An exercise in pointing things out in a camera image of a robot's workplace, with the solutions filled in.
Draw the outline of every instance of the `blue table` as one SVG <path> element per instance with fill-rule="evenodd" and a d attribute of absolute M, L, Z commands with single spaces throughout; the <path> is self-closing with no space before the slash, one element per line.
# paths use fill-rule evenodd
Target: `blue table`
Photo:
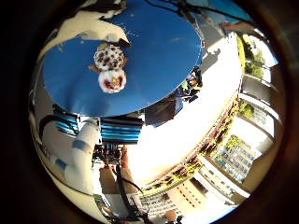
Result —
<path fill-rule="evenodd" d="M 104 93 L 98 75 L 88 68 L 100 40 L 73 38 L 44 58 L 43 78 L 50 97 L 71 113 L 111 117 L 152 105 L 172 92 L 201 62 L 201 40 L 175 13 L 129 0 L 128 8 L 109 22 L 121 26 L 132 46 L 122 49 L 127 84 L 119 93 Z"/>

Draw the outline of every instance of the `wire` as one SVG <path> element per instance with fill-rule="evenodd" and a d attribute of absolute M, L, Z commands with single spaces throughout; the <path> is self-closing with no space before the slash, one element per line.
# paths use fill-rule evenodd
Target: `wire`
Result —
<path fill-rule="evenodd" d="M 154 4 L 152 3 L 150 0 L 145 0 L 149 5 L 153 6 L 153 7 L 160 7 L 160 8 L 163 8 L 165 10 L 168 10 L 168 11 L 171 11 L 171 12 L 175 12 L 175 13 L 178 13 L 177 11 L 175 11 L 174 9 L 170 8 L 170 7 L 164 7 L 164 6 L 161 6 L 161 5 L 158 5 L 158 4 Z"/>
<path fill-rule="evenodd" d="M 200 9 L 203 9 L 203 10 L 213 11 L 213 12 L 216 12 L 216 13 L 221 14 L 221 15 L 223 15 L 223 16 L 227 16 L 227 17 L 230 17 L 230 18 L 239 20 L 239 21 L 246 22 L 246 23 L 248 23 L 248 24 L 250 24 L 250 25 L 252 25 L 252 26 L 254 26 L 254 27 L 257 26 L 257 24 L 256 24 L 255 22 L 245 20 L 245 19 L 243 19 L 243 18 L 241 18 L 241 17 L 234 16 L 234 15 L 232 15 L 232 14 L 229 14 L 229 13 L 227 13 L 227 12 L 223 12 L 223 11 L 217 10 L 217 9 L 215 9 L 215 8 L 211 8 L 211 7 L 202 7 L 202 6 L 193 6 L 193 5 L 189 4 L 189 3 L 187 3 L 187 5 L 189 5 L 189 7 L 193 7 L 193 8 L 195 9 L 195 11 L 198 12 L 198 13 L 200 13 L 200 12 L 197 11 L 197 10 L 198 10 L 198 8 L 200 8 Z"/>
<path fill-rule="evenodd" d="M 116 173 L 116 171 L 115 171 L 114 169 L 112 169 L 112 172 L 113 172 L 114 175 L 117 175 L 117 173 Z M 120 178 L 121 178 L 121 180 L 123 180 L 124 182 L 127 182 L 128 184 L 131 184 L 132 186 L 134 186 L 135 188 L 137 188 L 137 189 L 142 193 L 142 195 L 144 196 L 144 192 L 142 191 L 142 189 L 141 189 L 137 184 L 135 184 L 135 183 L 133 183 L 132 181 L 130 181 L 130 180 L 128 180 L 128 179 L 122 177 L 121 174 L 120 174 Z M 148 213 L 148 212 L 150 211 L 150 205 L 149 205 L 148 202 L 147 202 L 147 206 L 148 206 L 148 211 L 147 211 L 146 213 Z"/>
<path fill-rule="evenodd" d="M 172 12 L 175 12 L 177 14 L 181 14 L 180 11 L 183 11 L 184 13 L 186 13 L 186 11 L 191 11 L 191 12 L 195 12 L 195 13 L 198 13 L 198 14 L 202 14 L 202 12 L 199 10 L 199 9 L 203 9 L 203 10 L 208 10 L 208 11 L 213 11 L 215 13 L 218 13 L 218 14 L 221 14 L 223 16 L 227 16 L 227 17 L 230 17 L 230 18 L 233 18 L 233 19 L 236 19 L 236 20 L 239 20 L 239 21 L 243 21 L 243 22 L 246 22 L 254 27 L 257 27 L 257 24 L 255 22 L 252 22 L 252 21 L 248 21 L 248 20 L 245 20 L 241 17 L 237 17 L 235 15 L 232 15 L 230 13 L 227 13 L 227 12 L 224 12 L 224 11 L 221 11 L 221 10 L 217 10 L 215 8 L 211 8 L 211 7 L 203 7 L 203 6 L 195 6 L 195 5 L 192 5 L 190 3 L 187 3 L 186 0 L 179 0 L 177 2 L 175 1 L 169 1 L 169 0 L 160 0 L 161 2 L 165 2 L 165 3 L 170 3 L 176 7 L 178 7 L 178 10 L 174 10 L 170 7 L 164 7 L 164 6 L 161 6 L 161 5 L 157 5 L 157 4 L 153 4 L 151 3 L 150 0 L 145 0 L 148 4 L 150 4 L 151 6 L 154 6 L 154 7 L 160 7 L 160 8 L 164 8 L 168 11 L 172 11 Z"/>

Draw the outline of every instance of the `hand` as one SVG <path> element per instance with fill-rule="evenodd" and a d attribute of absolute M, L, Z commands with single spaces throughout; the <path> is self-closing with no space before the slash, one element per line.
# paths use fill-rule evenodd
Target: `hand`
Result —
<path fill-rule="evenodd" d="M 166 218 L 168 221 L 176 221 L 177 218 L 176 210 L 174 209 L 168 210 L 167 212 L 165 212 L 163 217 Z"/>

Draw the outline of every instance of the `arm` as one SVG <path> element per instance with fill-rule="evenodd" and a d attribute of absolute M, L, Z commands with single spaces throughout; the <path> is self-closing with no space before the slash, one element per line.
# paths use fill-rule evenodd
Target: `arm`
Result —
<path fill-rule="evenodd" d="M 239 22 L 225 21 L 220 23 L 220 25 L 226 30 L 253 30 L 254 29 L 254 26 L 243 21 L 239 21 Z"/>
<path fill-rule="evenodd" d="M 96 72 L 96 73 L 101 73 L 101 72 L 102 72 L 102 69 L 97 68 L 97 67 L 95 66 L 95 64 L 90 64 L 90 65 L 88 66 L 88 68 L 91 69 L 91 70 L 93 70 L 93 71 Z"/>

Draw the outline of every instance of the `person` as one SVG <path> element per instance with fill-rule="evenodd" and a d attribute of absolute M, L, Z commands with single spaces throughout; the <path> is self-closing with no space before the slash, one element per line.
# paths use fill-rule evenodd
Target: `person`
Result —
<path fill-rule="evenodd" d="M 203 87 L 201 70 L 199 66 L 195 66 L 190 74 L 181 83 L 180 87 L 184 94 L 193 95 L 197 93 Z"/>
<path fill-rule="evenodd" d="M 110 207 L 104 207 L 104 213 L 108 216 L 119 220 L 120 223 L 126 223 L 126 219 L 129 213 L 123 203 L 121 198 L 120 187 L 115 179 L 113 172 L 113 166 L 109 164 L 108 160 L 104 160 L 104 167 L 100 168 L 100 184 L 102 187 L 102 193 L 105 195 Z M 138 189 L 131 183 L 134 183 L 132 174 L 129 168 L 129 158 L 127 154 L 127 146 L 123 145 L 121 148 L 121 177 L 126 181 L 122 181 L 126 197 L 128 198 L 129 204 L 135 206 L 139 211 L 143 211 L 143 206 L 141 204 L 140 198 L 137 194 Z M 165 212 L 161 217 L 150 218 L 149 223 L 162 224 L 169 221 L 176 220 L 175 210 L 169 210 Z"/>

